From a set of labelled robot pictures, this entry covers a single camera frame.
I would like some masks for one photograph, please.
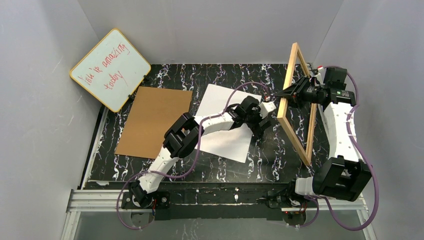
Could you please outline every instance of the tabletop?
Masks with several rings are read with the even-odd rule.
[[[208,84],[234,89],[246,82],[261,82],[272,93],[283,89],[287,64],[153,64],[148,76],[150,82],[141,86],[193,91],[189,112],[195,115]],[[293,81],[302,76],[297,65]],[[262,95],[264,91],[256,85],[249,85],[243,91]],[[120,136],[128,118],[132,102],[114,113],[108,111],[96,146],[89,182],[123,182],[133,174],[145,171],[154,159],[115,155]],[[302,109],[289,107],[287,118],[294,132],[305,147],[308,136],[310,106]],[[329,142],[321,116],[315,119],[311,166],[305,166],[289,138],[277,120],[277,111],[270,118],[271,127],[261,139],[252,139],[246,162],[240,163],[207,152],[201,152],[194,172],[183,179],[197,183],[274,183],[288,182],[297,177],[313,176],[328,158]],[[180,159],[170,170],[174,176],[185,173],[193,163],[194,152]]]

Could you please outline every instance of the white sheet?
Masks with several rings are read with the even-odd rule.
[[[233,89],[208,84],[196,116],[220,113],[224,109],[228,97],[232,92]],[[259,101],[261,100],[260,95],[237,91],[232,96],[229,104],[241,103],[247,96],[252,96]],[[217,131],[202,136],[200,150],[245,163],[251,139],[252,131],[246,124],[243,124],[241,127],[230,131]]]

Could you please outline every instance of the wooden frame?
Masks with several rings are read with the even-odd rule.
[[[303,73],[310,78],[311,75],[308,71],[308,66],[305,62],[304,56],[302,55],[301,49],[297,42],[291,46],[290,58],[288,60],[287,72],[285,73],[284,86],[282,89],[286,89],[292,85],[293,73],[295,71],[296,59],[299,59],[300,66],[302,67]],[[314,141],[314,130],[315,130],[315,117],[317,114],[317,104],[312,103],[310,105],[310,118],[309,118],[309,129],[307,131],[306,150],[303,148],[301,142],[298,139],[295,131],[290,125],[289,120],[286,118],[287,112],[287,99],[281,98],[278,108],[277,119],[284,129],[285,133],[293,144],[294,149],[300,156],[300,159],[306,166],[311,165],[312,158],[312,143]]]

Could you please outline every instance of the brown cardboard sheet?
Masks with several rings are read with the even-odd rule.
[[[115,154],[155,159],[164,142],[165,132],[189,111],[192,93],[139,87]]]

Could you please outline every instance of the gray wall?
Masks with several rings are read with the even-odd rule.
[[[101,39],[120,29],[151,64],[312,62],[343,0],[78,0]]]
[[[424,2],[345,0],[314,61],[359,87],[358,142],[375,168],[378,239],[423,239]],[[368,205],[374,202],[368,186]]]
[[[76,0],[0,1],[1,239],[61,236],[100,107],[68,72],[98,40]]]

